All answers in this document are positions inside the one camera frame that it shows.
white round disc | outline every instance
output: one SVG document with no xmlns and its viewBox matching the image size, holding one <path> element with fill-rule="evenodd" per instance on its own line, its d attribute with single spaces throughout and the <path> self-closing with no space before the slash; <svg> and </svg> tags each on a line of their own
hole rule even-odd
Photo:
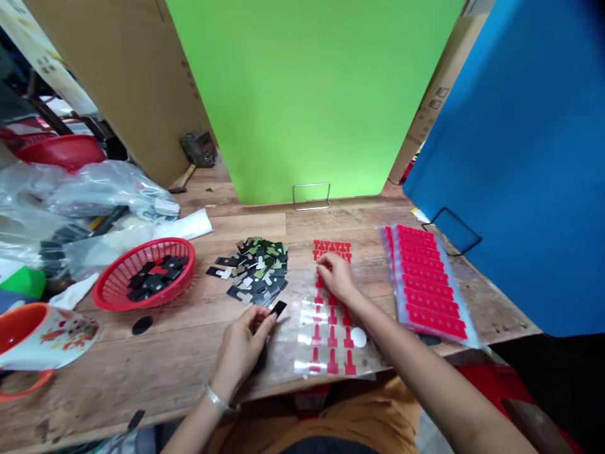
<svg viewBox="0 0 605 454">
<path fill-rule="evenodd" d="M 351 339 L 353 339 L 355 347 L 362 348 L 367 343 L 366 332 L 359 327 L 355 327 L 351 330 Z"/>
</svg>

person's left hand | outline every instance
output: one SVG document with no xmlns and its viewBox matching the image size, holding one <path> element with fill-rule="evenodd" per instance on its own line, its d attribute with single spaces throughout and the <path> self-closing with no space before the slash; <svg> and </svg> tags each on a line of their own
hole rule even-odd
<svg viewBox="0 0 605 454">
<path fill-rule="evenodd" d="M 277 321 L 277 314 L 269 313 L 266 307 L 253 305 L 225 330 L 210 387 L 226 404 L 252 372 Z"/>
</svg>

stack of red sticker sheets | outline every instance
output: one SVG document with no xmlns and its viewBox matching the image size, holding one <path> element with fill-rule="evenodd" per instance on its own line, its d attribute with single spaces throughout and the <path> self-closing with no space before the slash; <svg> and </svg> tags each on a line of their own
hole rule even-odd
<svg viewBox="0 0 605 454">
<path fill-rule="evenodd" d="M 399 321 L 417 332 L 481 347 L 441 239 L 401 225 L 381 233 Z"/>
<path fill-rule="evenodd" d="M 313 260 L 333 252 L 351 263 L 351 243 L 315 240 Z M 354 326 L 349 309 L 330 294 L 316 272 L 311 296 L 302 301 L 294 371 L 356 376 L 386 367 L 365 332 Z"/>
</svg>

orange mug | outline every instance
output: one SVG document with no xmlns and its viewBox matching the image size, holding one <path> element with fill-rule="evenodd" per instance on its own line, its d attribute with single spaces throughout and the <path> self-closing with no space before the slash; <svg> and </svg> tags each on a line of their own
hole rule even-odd
<svg viewBox="0 0 605 454">
<path fill-rule="evenodd" d="M 86 352 L 99 338 L 101 324 L 87 315 L 32 303 L 0 315 L 0 370 L 40 371 L 31 388 L 3 393 L 0 402 L 20 399 L 40 389 L 55 369 Z"/>
</svg>

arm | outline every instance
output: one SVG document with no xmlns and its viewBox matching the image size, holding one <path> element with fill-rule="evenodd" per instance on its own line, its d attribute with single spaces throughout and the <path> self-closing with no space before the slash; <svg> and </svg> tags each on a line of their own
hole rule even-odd
<svg viewBox="0 0 605 454">
<path fill-rule="evenodd" d="M 361 319 L 456 453 L 536 453 L 517 428 L 447 361 L 357 288 L 349 264 L 328 253 L 318 270 Z"/>
<path fill-rule="evenodd" d="M 227 327 L 210 387 L 227 405 L 231 405 L 246 380 L 275 325 L 277 314 L 252 306 Z M 199 454 L 221 420 L 221 409 L 204 393 L 200 402 L 178 427 L 161 454 Z"/>
</svg>

